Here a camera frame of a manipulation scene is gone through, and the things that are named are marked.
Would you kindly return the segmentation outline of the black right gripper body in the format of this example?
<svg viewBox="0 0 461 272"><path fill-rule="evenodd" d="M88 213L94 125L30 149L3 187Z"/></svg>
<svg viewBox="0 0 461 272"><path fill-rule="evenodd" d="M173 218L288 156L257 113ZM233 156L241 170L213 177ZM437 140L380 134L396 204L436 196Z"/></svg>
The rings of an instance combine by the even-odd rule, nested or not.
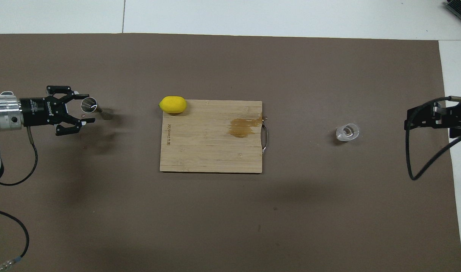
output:
<svg viewBox="0 0 461 272"><path fill-rule="evenodd" d="M461 136L461 103L441 109L441 125L449 129L449 138Z"/></svg>

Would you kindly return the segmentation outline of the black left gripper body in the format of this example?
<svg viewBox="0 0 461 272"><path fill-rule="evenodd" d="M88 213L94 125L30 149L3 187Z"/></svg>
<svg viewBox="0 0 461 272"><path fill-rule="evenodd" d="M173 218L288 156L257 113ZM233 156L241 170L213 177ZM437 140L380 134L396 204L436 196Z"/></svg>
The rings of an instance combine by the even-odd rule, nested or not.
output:
<svg viewBox="0 0 461 272"><path fill-rule="evenodd" d="M70 123L65 103L56 97L21 98L23 126Z"/></svg>

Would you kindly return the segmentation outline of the steel double jigger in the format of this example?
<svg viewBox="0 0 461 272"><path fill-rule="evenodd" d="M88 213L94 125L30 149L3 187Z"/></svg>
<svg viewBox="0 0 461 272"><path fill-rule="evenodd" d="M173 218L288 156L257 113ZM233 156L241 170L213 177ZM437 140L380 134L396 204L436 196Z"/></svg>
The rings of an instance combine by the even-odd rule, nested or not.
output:
<svg viewBox="0 0 461 272"><path fill-rule="evenodd" d="M98 113L102 119L107 121L114 117L112 109L101 107L93 97L86 97L81 101L81 110L87 114Z"/></svg>

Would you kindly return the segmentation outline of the small clear glass cup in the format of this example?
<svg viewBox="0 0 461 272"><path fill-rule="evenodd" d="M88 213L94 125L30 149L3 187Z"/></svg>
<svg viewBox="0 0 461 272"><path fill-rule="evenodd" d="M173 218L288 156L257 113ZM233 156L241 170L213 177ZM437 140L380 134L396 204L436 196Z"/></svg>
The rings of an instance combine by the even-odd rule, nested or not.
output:
<svg viewBox="0 0 461 272"><path fill-rule="evenodd" d="M360 128L353 123L340 126L336 129L335 136L338 141L349 142L358 138L360 135Z"/></svg>

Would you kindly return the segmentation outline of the yellow lemon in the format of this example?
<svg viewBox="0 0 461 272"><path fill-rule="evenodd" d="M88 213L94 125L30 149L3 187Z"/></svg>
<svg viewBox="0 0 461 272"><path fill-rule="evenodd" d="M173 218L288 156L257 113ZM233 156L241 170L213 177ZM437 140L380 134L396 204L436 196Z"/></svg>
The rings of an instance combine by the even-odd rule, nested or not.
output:
<svg viewBox="0 0 461 272"><path fill-rule="evenodd" d="M181 96L165 96L159 102L159 108L168 114L180 114L187 108L187 101Z"/></svg>

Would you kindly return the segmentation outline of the brown table mat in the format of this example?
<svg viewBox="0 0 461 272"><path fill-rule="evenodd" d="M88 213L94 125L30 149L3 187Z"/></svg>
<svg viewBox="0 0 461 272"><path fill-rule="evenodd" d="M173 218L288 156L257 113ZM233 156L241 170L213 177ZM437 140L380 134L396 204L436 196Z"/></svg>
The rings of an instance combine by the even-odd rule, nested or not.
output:
<svg viewBox="0 0 461 272"><path fill-rule="evenodd" d="M115 116L32 129L37 170L0 186L30 233L8 272L461 271L450 155L417 181L405 162L407 110L444 94L437 41L0 34L0 92L47 85ZM160 172L167 95L261 100L262 174Z"/></svg>

